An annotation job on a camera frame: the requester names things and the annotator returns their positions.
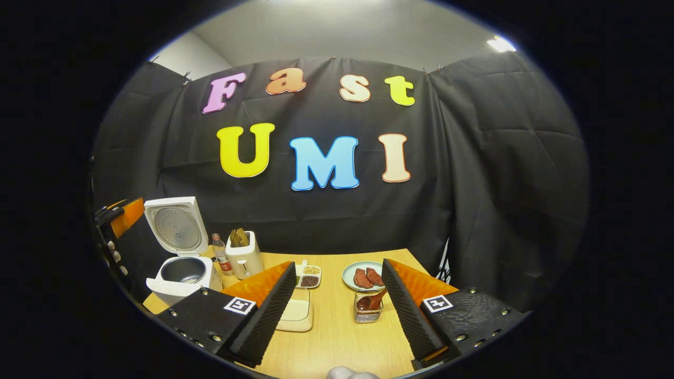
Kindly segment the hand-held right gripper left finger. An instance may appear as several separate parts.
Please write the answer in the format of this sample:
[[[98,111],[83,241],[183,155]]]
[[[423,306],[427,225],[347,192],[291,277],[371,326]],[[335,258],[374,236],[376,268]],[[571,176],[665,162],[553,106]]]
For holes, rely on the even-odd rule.
[[[203,350],[254,368],[262,364],[295,281],[295,263],[283,262],[221,291],[200,288],[158,319]]]

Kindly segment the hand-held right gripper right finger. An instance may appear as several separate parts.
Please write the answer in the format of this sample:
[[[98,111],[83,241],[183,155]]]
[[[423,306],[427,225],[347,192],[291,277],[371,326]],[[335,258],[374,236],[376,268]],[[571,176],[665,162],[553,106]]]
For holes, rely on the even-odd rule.
[[[402,262],[381,276],[417,369],[474,354],[529,317],[477,287],[459,290]]]

